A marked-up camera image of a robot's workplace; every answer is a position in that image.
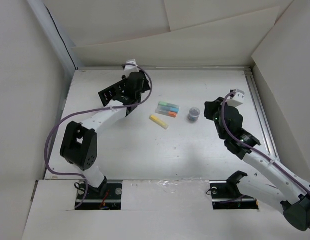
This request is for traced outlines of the clear jar of paper clips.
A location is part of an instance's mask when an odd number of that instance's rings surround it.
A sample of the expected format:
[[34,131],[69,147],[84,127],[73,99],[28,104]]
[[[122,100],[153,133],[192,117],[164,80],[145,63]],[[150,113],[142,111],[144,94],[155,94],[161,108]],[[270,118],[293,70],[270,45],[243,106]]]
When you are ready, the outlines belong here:
[[189,109],[187,118],[190,122],[196,122],[200,116],[200,110],[196,107],[192,107]]

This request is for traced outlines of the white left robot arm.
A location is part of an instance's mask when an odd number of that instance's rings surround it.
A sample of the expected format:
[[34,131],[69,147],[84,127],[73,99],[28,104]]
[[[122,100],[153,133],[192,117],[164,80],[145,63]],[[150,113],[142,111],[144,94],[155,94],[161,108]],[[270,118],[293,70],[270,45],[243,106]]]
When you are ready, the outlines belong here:
[[106,177],[95,163],[98,137],[131,114],[141,103],[142,94],[150,90],[142,71],[123,75],[121,81],[102,91],[105,110],[80,123],[71,121],[66,126],[60,155],[84,175],[93,197],[101,198],[106,194]]

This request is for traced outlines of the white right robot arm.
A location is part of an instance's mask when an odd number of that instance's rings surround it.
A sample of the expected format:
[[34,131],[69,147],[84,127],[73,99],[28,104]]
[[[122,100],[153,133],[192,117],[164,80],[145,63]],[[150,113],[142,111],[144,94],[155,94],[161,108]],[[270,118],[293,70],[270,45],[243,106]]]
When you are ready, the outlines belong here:
[[258,183],[238,170],[226,180],[227,194],[257,199],[281,213],[295,229],[310,230],[310,183],[292,173],[275,157],[255,149],[260,141],[242,128],[243,117],[224,98],[205,102],[204,117],[214,123],[227,151],[270,182],[270,185]]

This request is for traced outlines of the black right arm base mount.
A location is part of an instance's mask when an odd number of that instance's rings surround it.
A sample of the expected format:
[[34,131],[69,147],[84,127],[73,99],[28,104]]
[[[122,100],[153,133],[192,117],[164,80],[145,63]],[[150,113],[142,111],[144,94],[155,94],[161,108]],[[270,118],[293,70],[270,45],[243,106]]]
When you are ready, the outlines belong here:
[[237,171],[226,180],[210,180],[206,195],[211,197],[213,210],[258,210],[258,202],[242,195],[237,187],[247,174]]

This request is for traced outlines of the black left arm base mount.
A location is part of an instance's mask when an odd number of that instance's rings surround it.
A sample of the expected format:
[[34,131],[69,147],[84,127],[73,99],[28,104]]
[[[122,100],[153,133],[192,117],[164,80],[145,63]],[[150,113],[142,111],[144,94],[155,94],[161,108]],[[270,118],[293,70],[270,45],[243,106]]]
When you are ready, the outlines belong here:
[[88,186],[85,194],[85,182],[75,182],[76,189],[75,210],[83,211],[118,211],[121,210],[122,185],[121,180],[108,180],[101,189]]

